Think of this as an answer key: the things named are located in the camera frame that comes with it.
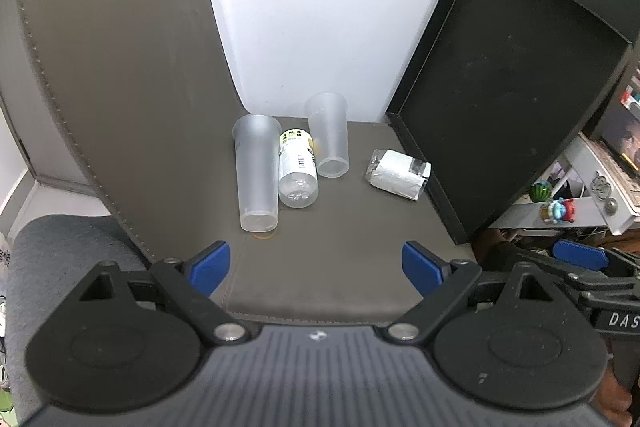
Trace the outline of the black tray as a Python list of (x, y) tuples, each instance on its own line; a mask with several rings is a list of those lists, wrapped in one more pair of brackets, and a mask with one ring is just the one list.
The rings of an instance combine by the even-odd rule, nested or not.
[(574, 0), (438, 0), (386, 115), (432, 166), (458, 244), (492, 225), (612, 93), (627, 38)]

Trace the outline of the blue red toy figure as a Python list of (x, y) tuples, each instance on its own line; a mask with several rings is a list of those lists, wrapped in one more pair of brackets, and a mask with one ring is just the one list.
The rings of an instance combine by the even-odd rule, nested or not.
[(576, 209), (573, 199), (549, 199), (540, 207), (540, 219), (552, 225), (562, 222), (573, 222)]

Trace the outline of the picture book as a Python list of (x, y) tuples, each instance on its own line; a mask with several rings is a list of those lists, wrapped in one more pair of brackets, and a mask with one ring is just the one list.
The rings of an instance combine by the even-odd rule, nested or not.
[(639, 178), (639, 61), (620, 75), (602, 119), (600, 140), (626, 173)]

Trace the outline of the watermelon toy figure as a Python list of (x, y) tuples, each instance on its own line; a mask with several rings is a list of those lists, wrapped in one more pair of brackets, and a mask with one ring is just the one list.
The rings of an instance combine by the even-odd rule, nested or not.
[(532, 202), (545, 202), (551, 198), (552, 185), (546, 180), (540, 180), (532, 184), (528, 189), (528, 195)]

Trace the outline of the clear cup with orange label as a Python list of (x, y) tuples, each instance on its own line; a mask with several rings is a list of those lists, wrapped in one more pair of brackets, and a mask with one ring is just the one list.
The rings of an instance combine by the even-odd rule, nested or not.
[(302, 209), (311, 206), (319, 194), (318, 174), (311, 135), (303, 129), (286, 130), (279, 140), (280, 201)]

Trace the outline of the tall frosted plastic cup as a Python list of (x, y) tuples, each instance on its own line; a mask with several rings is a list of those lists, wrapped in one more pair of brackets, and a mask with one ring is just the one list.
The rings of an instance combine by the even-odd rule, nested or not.
[(280, 124), (250, 114), (234, 125), (236, 186), (240, 225), (250, 233), (268, 233), (278, 225)]

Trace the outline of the white wrapped glass cup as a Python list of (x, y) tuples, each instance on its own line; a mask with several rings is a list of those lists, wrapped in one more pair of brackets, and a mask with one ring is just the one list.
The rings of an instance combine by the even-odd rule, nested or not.
[(397, 150), (378, 148), (371, 156), (366, 179), (381, 191), (416, 202), (430, 179), (432, 165)]

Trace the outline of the short frosted plastic cup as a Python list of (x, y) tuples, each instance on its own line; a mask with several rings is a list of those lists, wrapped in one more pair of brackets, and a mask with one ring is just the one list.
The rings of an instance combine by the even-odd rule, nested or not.
[(305, 105), (320, 176), (337, 179), (349, 170), (347, 102), (338, 93), (321, 92)]

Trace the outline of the white shelf box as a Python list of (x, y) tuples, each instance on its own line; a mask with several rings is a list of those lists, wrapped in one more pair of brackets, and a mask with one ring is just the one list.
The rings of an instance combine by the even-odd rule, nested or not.
[(575, 220), (559, 225), (542, 221), (544, 202), (532, 202), (526, 191), (492, 224), (495, 229), (513, 236), (553, 236), (582, 229), (620, 236), (639, 226), (639, 178), (626, 173), (601, 140), (578, 135), (540, 180), (552, 185), (549, 199), (574, 200)]

